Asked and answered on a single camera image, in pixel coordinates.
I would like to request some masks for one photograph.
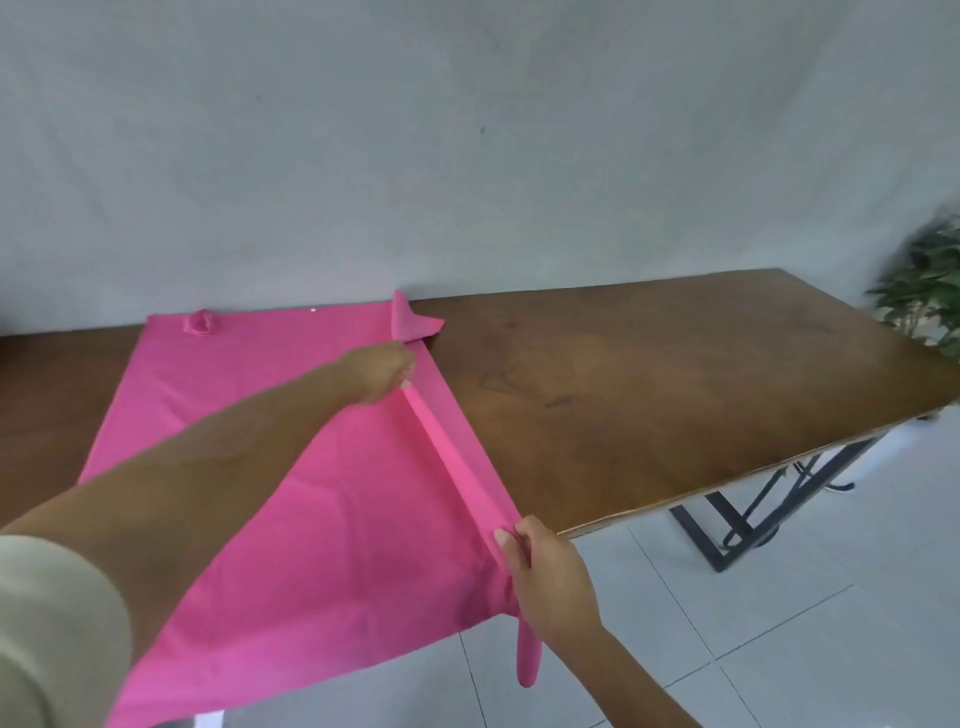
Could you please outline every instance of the gray tiled floor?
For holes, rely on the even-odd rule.
[[[704,728],[956,725],[960,410],[893,438],[849,494],[813,499],[715,574],[667,514],[577,540],[610,629]],[[762,478],[734,484],[743,507]],[[723,524],[694,506],[712,536]],[[516,683],[516,621],[228,714],[231,728],[602,724],[548,652]]]

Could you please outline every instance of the folded sleeve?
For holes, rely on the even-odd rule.
[[[130,669],[123,597],[73,551],[0,536],[0,713],[11,728],[100,728]]]

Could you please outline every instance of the table top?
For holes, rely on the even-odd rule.
[[[413,302],[521,513],[562,532],[960,397],[960,366],[781,270]]]

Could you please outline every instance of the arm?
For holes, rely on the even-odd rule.
[[[200,420],[0,533],[66,546],[106,574],[130,612],[136,660],[317,432],[349,404],[386,396],[412,367],[398,342],[347,352]]]
[[[516,525],[527,561],[506,531],[494,535],[514,578],[520,611],[596,700],[613,728],[699,728],[608,632],[577,549],[528,516]]]

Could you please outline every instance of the pink cloth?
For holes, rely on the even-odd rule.
[[[399,292],[392,303],[149,318],[81,481],[347,349],[411,342],[417,369],[412,387],[344,410],[314,439],[183,598],[109,728],[248,704],[518,614],[492,532],[519,514],[420,341],[442,325]],[[521,621],[522,685],[539,663]]]

